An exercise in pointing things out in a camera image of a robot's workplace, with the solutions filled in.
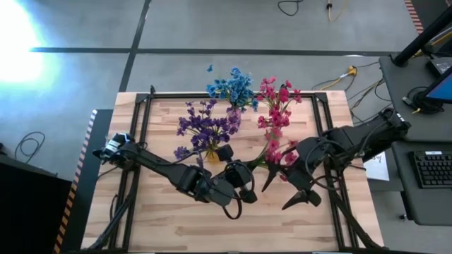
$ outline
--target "concrete floor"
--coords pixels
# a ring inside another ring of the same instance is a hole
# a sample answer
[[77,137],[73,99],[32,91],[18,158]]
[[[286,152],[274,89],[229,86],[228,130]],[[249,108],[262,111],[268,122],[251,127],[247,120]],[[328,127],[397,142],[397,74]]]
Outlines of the concrete floor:
[[[350,65],[378,59],[328,56],[329,52],[400,51],[417,35],[403,0],[349,2],[342,16],[328,23],[325,2],[320,0],[303,1],[292,18],[279,12],[276,1],[270,0],[153,0],[140,48],[295,49],[323,51],[323,56],[138,54],[126,91],[147,91],[151,84],[158,91],[202,91],[213,75],[226,75],[232,66],[252,72],[255,80],[276,75],[310,90],[338,77]],[[130,48],[144,3],[0,1],[0,142],[10,155],[26,133],[42,131],[46,143],[30,163],[63,179],[73,178],[90,113],[113,107],[128,54],[28,53],[28,49]],[[333,4],[338,10],[342,1]],[[213,74],[206,73],[211,63]],[[348,96],[380,78],[378,65],[361,68]],[[337,88],[345,88],[347,82]],[[388,98],[384,85],[379,94]],[[355,113],[365,119],[387,104],[370,94]],[[451,252],[452,243],[446,236],[452,229],[399,222],[395,218],[403,207],[397,193],[373,196],[388,247]]]

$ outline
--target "monitor screen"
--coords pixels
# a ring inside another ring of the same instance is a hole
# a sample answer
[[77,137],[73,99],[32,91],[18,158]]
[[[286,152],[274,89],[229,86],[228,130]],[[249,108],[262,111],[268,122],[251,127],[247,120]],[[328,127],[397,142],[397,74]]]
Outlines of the monitor screen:
[[441,99],[452,101],[452,75],[444,78],[436,87],[434,87],[427,95],[429,99]]

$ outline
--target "wooden table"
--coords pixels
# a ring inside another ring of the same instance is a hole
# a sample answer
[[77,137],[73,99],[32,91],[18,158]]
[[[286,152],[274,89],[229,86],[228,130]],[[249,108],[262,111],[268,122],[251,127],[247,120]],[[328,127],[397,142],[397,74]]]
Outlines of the wooden table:
[[[328,93],[331,116],[334,126],[351,125],[352,121],[345,93]],[[136,93],[119,93],[114,107],[109,137],[114,133],[129,132]],[[178,118],[186,116],[185,101],[198,102],[199,99],[153,99],[146,142],[148,150],[173,161],[173,151],[179,145],[190,145],[190,137],[176,136]],[[224,116],[227,105],[215,105],[214,116]],[[302,140],[317,136],[312,103],[292,103],[290,126],[284,128],[284,140]],[[261,105],[258,112],[248,110],[242,115],[240,131],[233,135],[230,145],[234,158],[253,159],[265,145],[264,130],[257,129],[260,115],[266,115],[268,108]],[[140,135],[141,122],[138,122],[136,137]],[[185,161],[194,164],[194,158]],[[213,174],[223,170],[223,163],[209,163],[205,166]],[[104,165],[100,173],[112,168]],[[265,169],[254,171],[258,201],[244,204],[242,217],[238,220],[226,218],[221,207],[216,204],[195,202],[178,193],[167,179],[151,170],[142,168],[138,195],[133,217],[130,238],[130,252],[225,252],[225,251],[310,251],[337,250],[335,231],[332,222],[328,192],[318,186],[314,190],[321,196],[318,207],[305,203],[290,209],[281,207],[295,194],[296,190],[288,183],[276,178],[265,193],[262,185],[267,177]],[[315,176],[323,174],[323,168],[315,171]],[[83,239],[83,247],[94,242],[109,222],[110,203],[118,191],[121,171],[104,175],[95,188],[88,224]],[[345,170],[350,204],[353,215],[375,242],[383,245],[379,224],[376,218],[366,174],[360,169]],[[234,202],[228,207],[231,214],[237,211]],[[346,243],[344,218],[341,217]],[[121,244],[122,230],[119,230],[118,245]]]

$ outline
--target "paper sheet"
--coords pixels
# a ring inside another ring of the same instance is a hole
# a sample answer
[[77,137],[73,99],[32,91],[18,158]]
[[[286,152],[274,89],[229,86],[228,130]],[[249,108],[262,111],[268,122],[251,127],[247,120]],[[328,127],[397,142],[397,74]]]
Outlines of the paper sheet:
[[364,163],[368,179],[389,181],[388,165],[386,164],[386,155],[384,152],[376,155]]

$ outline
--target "black keyboard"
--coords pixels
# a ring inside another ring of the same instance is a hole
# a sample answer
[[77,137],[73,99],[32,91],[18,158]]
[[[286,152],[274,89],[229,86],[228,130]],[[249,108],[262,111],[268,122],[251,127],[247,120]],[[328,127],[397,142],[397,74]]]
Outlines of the black keyboard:
[[452,152],[411,153],[420,188],[452,188]]

